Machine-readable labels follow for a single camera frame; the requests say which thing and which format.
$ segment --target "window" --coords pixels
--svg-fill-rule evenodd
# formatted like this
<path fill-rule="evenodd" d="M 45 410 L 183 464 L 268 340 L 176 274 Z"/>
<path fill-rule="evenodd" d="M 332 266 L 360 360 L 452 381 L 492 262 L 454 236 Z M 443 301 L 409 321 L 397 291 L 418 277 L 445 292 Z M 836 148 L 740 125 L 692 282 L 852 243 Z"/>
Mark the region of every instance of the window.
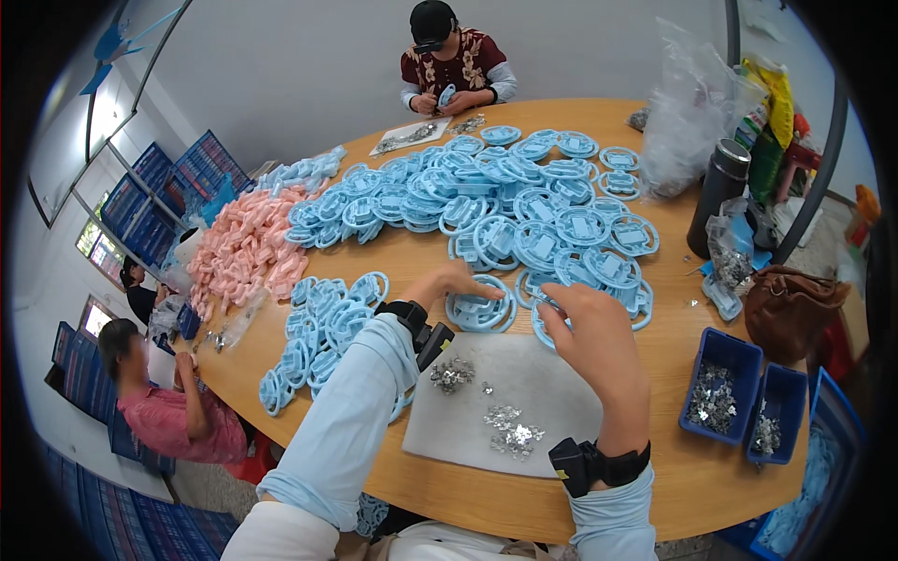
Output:
<path fill-rule="evenodd" d="M 100 209 L 109 198 L 109 193 L 105 193 L 100 202 L 97 203 L 93 213 L 100 218 Z M 119 271 L 122 263 L 125 262 L 125 252 L 119 249 L 112 240 L 106 237 L 106 234 L 100 230 L 100 227 L 93 220 L 88 220 L 81 230 L 81 235 L 75 243 L 81 253 L 97 267 L 119 290 L 124 291 L 119 279 Z"/>
<path fill-rule="evenodd" d="M 93 337 L 96 341 L 100 335 L 100 329 L 110 320 L 116 320 L 117 316 L 110 311 L 102 302 L 93 296 L 87 297 L 87 303 L 84 305 L 84 311 L 81 312 L 81 322 L 78 323 L 79 329 L 88 337 Z"/>

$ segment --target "red stool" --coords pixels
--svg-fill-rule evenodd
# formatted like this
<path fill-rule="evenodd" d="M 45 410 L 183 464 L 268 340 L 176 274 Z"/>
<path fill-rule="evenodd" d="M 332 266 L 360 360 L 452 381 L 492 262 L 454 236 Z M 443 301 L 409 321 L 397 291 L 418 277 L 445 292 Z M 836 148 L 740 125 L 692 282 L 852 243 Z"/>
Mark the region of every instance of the red stool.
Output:
<path fill-rule="evenodd" d="M 271 455 L 270 438 L 257 431 L 252 441 L 256 445 L 253 455 L 247 455 L 240 463 L 225 464 L 224 468 L 235 478 L 258 485 L 265 474 L 277 466 L 277 461 Z"/>

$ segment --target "black cap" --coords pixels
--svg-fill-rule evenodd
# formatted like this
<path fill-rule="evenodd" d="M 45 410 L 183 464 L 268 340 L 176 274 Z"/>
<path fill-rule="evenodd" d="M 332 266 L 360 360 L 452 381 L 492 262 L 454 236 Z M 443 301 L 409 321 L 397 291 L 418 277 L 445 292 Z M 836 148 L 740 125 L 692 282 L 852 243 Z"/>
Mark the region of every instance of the black cap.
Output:
<path fill-rule="evenodd" d="M 446 2 L 424 0 L 411 11 L 409 23 L 412 38 L 416 43 L 422 43 L 448 39 L 458 19 Z"/>

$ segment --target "white cutting board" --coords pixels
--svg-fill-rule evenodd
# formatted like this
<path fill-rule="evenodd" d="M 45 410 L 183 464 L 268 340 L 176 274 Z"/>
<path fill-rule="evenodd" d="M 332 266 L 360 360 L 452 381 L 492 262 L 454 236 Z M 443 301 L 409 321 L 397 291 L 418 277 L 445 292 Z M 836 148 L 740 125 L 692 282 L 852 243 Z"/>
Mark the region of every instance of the white cutting board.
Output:
<path fill-rule="evenodd" d="M 440 139 L 440 137 L 443 135 L 445 130 L 449 127 L 449 122 L 452 119 L 453 119 L 452 117 L 432 118 L 432 119 L 428 119 L 426 121 L 412 123 L 411 125 L 406 125 L 405 127 L 394 128 L 393 130 L 388 130 L 387 132 L 383 133 L 383 136 L 381 136 L 381 140 L 384 140 L 384 138 L 389 138 L 391 136 L 410 135 L 411 133 L 413 133 L 416 130 L 418 130 L 419 128 L 421 128 L 422 125 L 429 123 L 431 125 L 436 126 L 436 132 L 433 135 L 430 135 L 427 138 L 422 138 L 421 140 L 418 140 L 416 142 L 404 142 L 400 145 L 397 145 L 393 150 L 399 150 L 400 148 L 406 148 L 408 146 L 422 145 L 427 142 L 434 142 L 435 140 Z M 374 148 L 371 149 L 371 152 L 368 155 L 375 156 L 379 153 L 380 152 L 377 152 L 377 145 L 374 145 Z"/>
<path fill-rule="evenodd" d="M 402 441 L 404 451 L 474 468 L 555 478 L 549 450 L 569 436 L 577 443 L 598 436 L 602 403 L 536 336 L 458 333 L 434 364 L 456 355 L 474 362 L 474 382 L 447 396 L 430 381 L 429 367 L 421 373 Z M 489 395 L 482 391 L 484 381 L 494 388 Z M 537 425 L 546 432 L 533 443 L 525 461 L 489 447 L 497 429 L 484 424 L 483 417 L 489 406 L 500 403 L 522 410 L 516 422 Z"/>

